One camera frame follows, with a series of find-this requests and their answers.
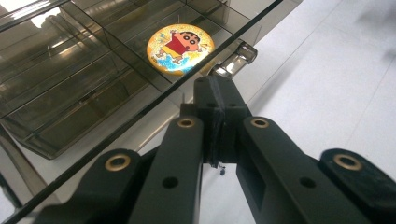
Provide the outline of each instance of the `tile grout line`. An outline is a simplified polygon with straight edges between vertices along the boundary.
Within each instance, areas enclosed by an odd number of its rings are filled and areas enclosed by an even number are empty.
[[[297,51],[297,49],[300,48],[300,46],[305,43],[305,41],[319,28],[319,26],[321,24],[323,24],[327,18],[338,8],[338,6],[343,2],[344,0],[340,1],[333,9],[332,11],[329,12],[329,14],[323,18],[323,20],[312,30],[312,32],[301,42],[301,44],[289,55],[289,57],[285,60],[285,62],[283,62],[276,70],[275,72],[262,84],[262,86],[253,94],[253,96],[247,101],[247,105],[254,99],[256,98],[256,95],[258,95],[258,93],[261,91],[261,89],[264,88],[264,86],[269,83],[271,81],[271,79],[273,79],[273,77],[275,76],[275,74],[278,73],[278,71],[285,65],[286,62],[289,61],[289,59],[291,58],[291,56],[294,55],[294,53]]]
[[[364,114],[366,113],[368,107],[369,107],[370,104],[372,103],[372,101],[373,101],[373,99],[374,99],[376,93],[378,92],[379,87],[380,87],[381,84],[384,82],[384,78],[385,78],[385,76],[387,75],[387,72],[389,71],[390,67],[393,65],[394,62],[396,62],[396,56],[394,56],[393,59],[390,60],[390,63],[389,63],[389,65],[388,65],[387,69],[385,70],[384,75],[381,77],[381,80],[378,82],[378,85],[376,86],[375,91],[373,92],[373,95],[372,95],[372,97],[370,98],[370,101],[368,102],[368,104],[366,105],[366,107],[364,108],[364,110],[361,112],[361,116],[359,117],[358,122],[355,124],[355,127],[354,127],[354,129],[353,129],[353,131],[352,131],[352,134],[349,136],[348,140],[346,141],[346,146],[347,146],[347,147],[349,147],[349,143],[350,143],[352,137],[355,135],[355,132],[356,132],[356,130],[358,129],[359,124],[361,123],[361,120],[363,119]]]

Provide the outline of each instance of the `round hole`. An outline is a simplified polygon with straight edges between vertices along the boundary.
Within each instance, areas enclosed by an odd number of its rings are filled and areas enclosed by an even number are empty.
[[[213,104],[213,103],[209,103],[209,104],[207,104],[207,106],[213,108],[213,107],[216,107],[217,105],[216,105],[216,104]]]
[[[333,158],[334,162],[343,167],[344,169],[351,171],[359,171],[363,168],[361,162],[359,162],[356,158],[351,157],[345,154],[337,154]]]
[[[117,154],[110,157],[105,164],[108,171],[117,172],[125,169],[131,163],[131,158],[125,154]]]
[[[166,177],[163,180],[163,187],[166,189],[173,189],[178,185],[178,180],[175,177]]]
[[[300,184],[309,189],[313,189],[314,187],[317,186],[315,181],[313,181],[311,178],[308,177],[301,177]]]
[[[190,128],[194,126],[194,121],[192,119],[181,119],[178,121],[177,125],[182,128]]]
[[[251,124],[256,128],[267,128],[270,125],[265,119],[253,119]]]

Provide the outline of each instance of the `round sticker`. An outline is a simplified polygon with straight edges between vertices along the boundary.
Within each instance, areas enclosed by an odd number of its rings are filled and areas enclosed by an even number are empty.
[[[148,59],[160,71],[184,75],[213,51],[212,38],[204,30],[188,24],[162,28],[148,42]]]

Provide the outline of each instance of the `white floor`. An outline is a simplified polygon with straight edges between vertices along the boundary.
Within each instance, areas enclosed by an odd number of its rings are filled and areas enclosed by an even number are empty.
[[[304,0],[256,49],[234,78],[254,115],[310,156],[349,149],[396,180],[395,1]],[[205,167],[200,223],[255,223],[234,169]]]

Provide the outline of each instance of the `glass display case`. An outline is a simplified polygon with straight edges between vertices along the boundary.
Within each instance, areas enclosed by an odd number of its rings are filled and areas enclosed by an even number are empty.
[[[134,127],[144,134],[134,135],[139,143],[131,149],[141,148],[177,115],[180,103],[192,100],[194,79],[226,61],[241,43],[254,46],[300,3],[250,2],[260,7],[248,9],[248,17],[233,1],[218,0],[1,5],[0,140],[9,156],[3,160],[19,174],[34,173],[21,175],[32,182],[26,185],[30,196],[21,200],[16,193],[24,206],[12,218],[32,211],[102,151],[123,147],[114,142]],[[205,30],[215,43],[184,76],[156,70],[146,53],[152,35],[176,23]],[[43,175],[46,170],[52,174]]]

